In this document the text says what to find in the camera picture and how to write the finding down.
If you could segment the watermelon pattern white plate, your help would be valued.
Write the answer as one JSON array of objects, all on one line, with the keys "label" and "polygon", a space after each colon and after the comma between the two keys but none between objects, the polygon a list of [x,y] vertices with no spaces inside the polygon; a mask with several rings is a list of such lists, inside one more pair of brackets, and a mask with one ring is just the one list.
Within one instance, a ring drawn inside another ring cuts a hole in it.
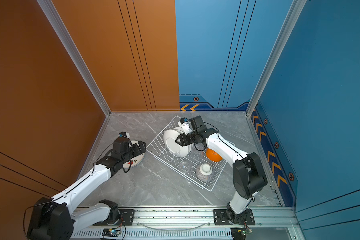
[{"label": "watermelon pattern white plate", "polygon": [[141,155],[139,155],[137,157],[132,158],[130,162],[124,163],[123,168],[125,170],[127,170],[129,167],[131,167],[131,168],[136,167],[137,165],[139,165],[142,162],[142,160],[145,157],[145,154],[146,153],[143,153],[143,154],[141,154]]}]

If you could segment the green rimmed white plate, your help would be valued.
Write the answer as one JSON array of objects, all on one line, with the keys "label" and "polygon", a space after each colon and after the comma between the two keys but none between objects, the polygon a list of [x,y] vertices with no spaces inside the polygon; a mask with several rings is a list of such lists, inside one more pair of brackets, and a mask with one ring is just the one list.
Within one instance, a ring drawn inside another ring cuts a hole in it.
[{"label": "green rimmed white plate", "polygon": [[164,132],[163,141],[167,149],[176,157],[184,158],[191,152],[191,146],[182,147],[176,142],[176,138],[183,134],[179,128],[169,129]]}]

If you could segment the white wire dish rack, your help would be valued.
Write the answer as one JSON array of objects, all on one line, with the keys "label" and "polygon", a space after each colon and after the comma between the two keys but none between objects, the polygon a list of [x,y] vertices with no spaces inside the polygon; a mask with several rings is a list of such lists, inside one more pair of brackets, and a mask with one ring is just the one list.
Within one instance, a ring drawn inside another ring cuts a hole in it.
[{"label": "white wire dish rack", "polygon": [[[215,187],[216,182],[218,181],[221,173],[225,165],[227,164],[226,161],[222,160],[220,162],[212,162],[206,156],[206,150],[204,150],[203,155],[199,159],[195,159],[192,156],[192,148],[194,145],[191,145],[191,152],[184,158],[179,158],[174,156],[166,147],[163,136],[164,132],[169,129],[173,129],[178,126],[178,122],[181,118],[179,116],[175,116],[167,125],[166,127],[147,145],[147,151],[151,153],[155,159],[163,163],[164,165],[168,166],[170,169],[175,171],[180,176],[186,178],[191,183],[197,185],[202,189],[206,189],[209,192],[213,190]],[[183,161],[187,160],[192,165],[192,171],[188,175],[182,174],[178,170],[179,164]],[[196,168],[199,167],[201,164],[209,164],[212,166],[214,171],[214,178],[209,182],[202,182],[196,176]]]}]

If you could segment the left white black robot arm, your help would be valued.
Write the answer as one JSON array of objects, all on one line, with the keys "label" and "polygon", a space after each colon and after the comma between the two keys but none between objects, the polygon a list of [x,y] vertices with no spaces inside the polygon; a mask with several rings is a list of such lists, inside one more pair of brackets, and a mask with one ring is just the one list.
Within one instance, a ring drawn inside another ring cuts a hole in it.
[{"label": "left white black robot arm", "polygon": [[142,156],[147,144],[132,143],[126,132],[119,133],[113,147],[83,177],[50,199],[41,198],[31,206],[32,215],[24,234],[29,240],[68,240],[75,233],[99,222],[114,226],[122,223],[119,205],[101,200],[76,212],[76,208],[102,183],[108,181],[124,164]]}]

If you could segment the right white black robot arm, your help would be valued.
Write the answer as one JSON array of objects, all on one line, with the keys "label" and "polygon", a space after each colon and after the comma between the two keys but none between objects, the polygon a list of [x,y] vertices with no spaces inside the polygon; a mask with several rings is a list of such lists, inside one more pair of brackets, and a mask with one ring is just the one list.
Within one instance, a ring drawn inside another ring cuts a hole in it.
[{"label": "right white black robot arm", "polygon": [[207,128],[208,123],[202,117],[181,118],[178,125],[184,131],[175,142],[187,147],[191,144],[202,144],[208,150],[216,152],[232,167],[233,185],[236,190],[227,204],[227,218],[232,225],[255,225],[255,219],[249,204],[268,184],[268,179],[258,154],[248,154],[227,142],[214,126]]}]

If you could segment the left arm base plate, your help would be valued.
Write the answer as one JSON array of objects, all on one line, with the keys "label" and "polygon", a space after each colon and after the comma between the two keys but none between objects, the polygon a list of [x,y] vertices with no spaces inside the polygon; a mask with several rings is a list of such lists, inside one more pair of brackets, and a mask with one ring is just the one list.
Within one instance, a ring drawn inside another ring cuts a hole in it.
[{"label": "left arm base plate", "polygon": [[111,217],[97,222],[93,226],[131,226],[134,221],[134,215],[135,210],[133,209],[118,209],[116,212],[111,212]]}]

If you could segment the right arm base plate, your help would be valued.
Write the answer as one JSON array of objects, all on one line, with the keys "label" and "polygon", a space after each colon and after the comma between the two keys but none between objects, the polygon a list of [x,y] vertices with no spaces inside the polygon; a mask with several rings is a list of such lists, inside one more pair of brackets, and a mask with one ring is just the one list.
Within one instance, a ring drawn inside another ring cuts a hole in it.
[{"label": "right arm base plate", "polygon": [[254,226],[255,217],[251,209],[246,209],[241,214],[237,215],[232,210],[228,209],[214,209],[214,223],[216,226],[224,225],[246,225]]}]

